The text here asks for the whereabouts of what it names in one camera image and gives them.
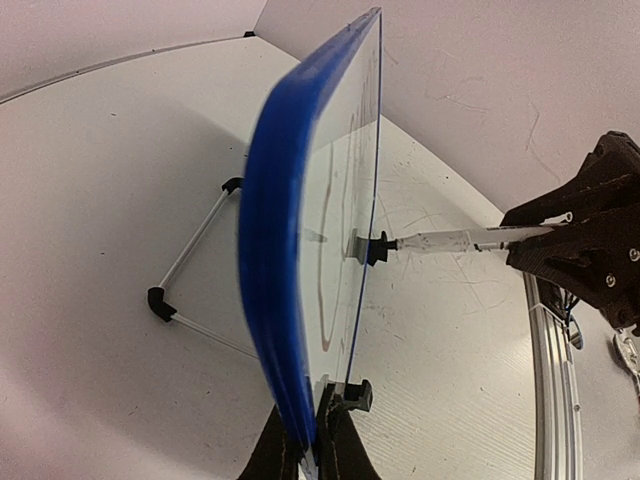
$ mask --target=scratched white surface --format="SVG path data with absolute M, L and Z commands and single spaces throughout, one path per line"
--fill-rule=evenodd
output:
M 388 121 L 376 233 L 496 225 L 500 213 Z M 491 253 L 391 253 L 369 270 L 355 414 L 383 478 L 532 479 L 535 400 L 521 276 Z
M 272 402 L 259 364 L 145 304 L 241 173 L 269 88 L 295 60 L 253 38 L 138 59 L 0 106 L 0 478 L 227 479 Z M 499 212 L 383 120 L 376 231 Z M 237 199 L 169 301 L 248 341 Z M 531 479 L 534 398 L 519 275 L 491 254 L 391 255 L 368 275 L 355 414 L 383 478 Z

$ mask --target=blue frame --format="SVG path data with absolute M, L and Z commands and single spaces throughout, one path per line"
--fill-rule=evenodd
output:
M 304 450 L 316 436 L 297 271 L 304 172 L 316 122 L 379 17 L 380 9 L 371 9 L 278 82 L 258 119 L 245 170 L 238 226 L 242 302 L 285 430 Z

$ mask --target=metal easel leg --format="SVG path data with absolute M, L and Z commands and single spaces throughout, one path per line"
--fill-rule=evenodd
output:
M 175 307 L 164 301 L 165 294 L 167 293 L 167 291 L 169 290 L 169 286 L 175 279 L 178 270 L 180 270 L 180 268 L 189 258 L 189 255 L 191 255 L 191 253 L 195 249 L 196 245 L 198 245 L 198 242 L 202 238 L 202 235 L 207 231 L 207 228 L 211 224 L 211 221 L 220 211 L 227 198 L 229 198 L 229 196 L 236 189 L 242 188 L 242 181 L 243 179 L 241 177 L 234 177 L 228 180 L 224 185 L 222 185 L 222 195 L 220 195 L 216 203 L 213 205 L 213 207 L 211 207 L 211 210 L 209 210 L 209 213 L 207 214 L 205 219 L 202 221 L 182 252 L 180 252 L 178 258 L 173 262 L 160 283 L 157 286 L 151 287 L 149 290 L 147 290 L 147 303 L 149 304 L 149 308 L 151 309 L 151 311 L 167 323 L 175 320 L 176 322 L 179 322 L 182 325 L 191 328 L 201 335 L 211 338 L 212 340 L 215 340 L 216 342 L 221 343 L 237 352 L 243 353 L 249 357 L 258 358 L 256 352 L 251 348 L 240 345 L 239 343 L 222 335 L 219 335 L 212 330 L 203 327 L 197 322 L 194 322 L 193 320 L 180 315 Z

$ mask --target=black plastic bracket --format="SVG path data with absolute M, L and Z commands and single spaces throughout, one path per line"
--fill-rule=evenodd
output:
M 373 403 L 373 388 L 369 380 L 363 380 L 362 384 L 348 383 L 342 395 L 343 404 L 347 410 L 362 410 L 369 412 Z
M 164 301 L 164 288 L 162 287 L 151 287 L 147 290 L 147 303 L 151 311 L 167 323 L 173 320 L 171 317 L 178 312 Z
M 384 230 L 380 234 L 380 238 L 372 238 L 368 241 L 366 238 L 358 237 L 354 230 L 351 238 L 350 256 L 356 258 L 360 265 L 364 265 L 366 261 L 368 265 L 373 267 L 378 261 L 386 262 L 389 258 L 389 250 L 398 249 L 398 242 L 396 240 L 390 241 Z
M 222 184 L 222 190 L 226 190 L 226 192 L 231 195 L 238 188 L 242 188 L 244 184 L 244 178 L 242 177 L 233 177 L 227 180 Z

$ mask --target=black 3d-printed part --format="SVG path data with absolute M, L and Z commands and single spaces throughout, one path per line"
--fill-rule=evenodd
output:
M 167 323 L 173 320 L 171 316 L 178 312 L 164 301 L 164 288 L 151 287 L 147 290 L 147 303 L 151 311 Z
M 222 190 L 226 190 L 229 195 L 236 191 L 238 188 L 242 188 L 244 183 L 244 178 L 242 177 L 233 177 L 227 180 L 222 185 Z
M 569 225 L 515 244 L 507 264 L 570 291 L 613 328 L 638 324 L 640 148 L 628 135 L 602 136 L 574 179 L 510 210 L 502 225 L 537 225 L 566 212 Z

